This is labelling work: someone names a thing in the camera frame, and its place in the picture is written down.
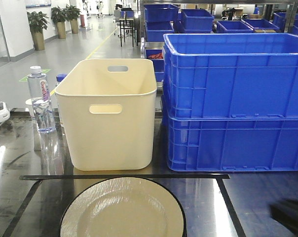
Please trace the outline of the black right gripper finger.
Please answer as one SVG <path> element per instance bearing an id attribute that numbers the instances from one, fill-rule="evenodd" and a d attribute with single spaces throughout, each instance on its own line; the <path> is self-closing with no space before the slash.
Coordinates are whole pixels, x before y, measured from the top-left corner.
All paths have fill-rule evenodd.
<path id="1" fill-rule="evenodd" d="M 298 200 L 282 199 L 269 205 L 271 218 L 298 237 Z"/>

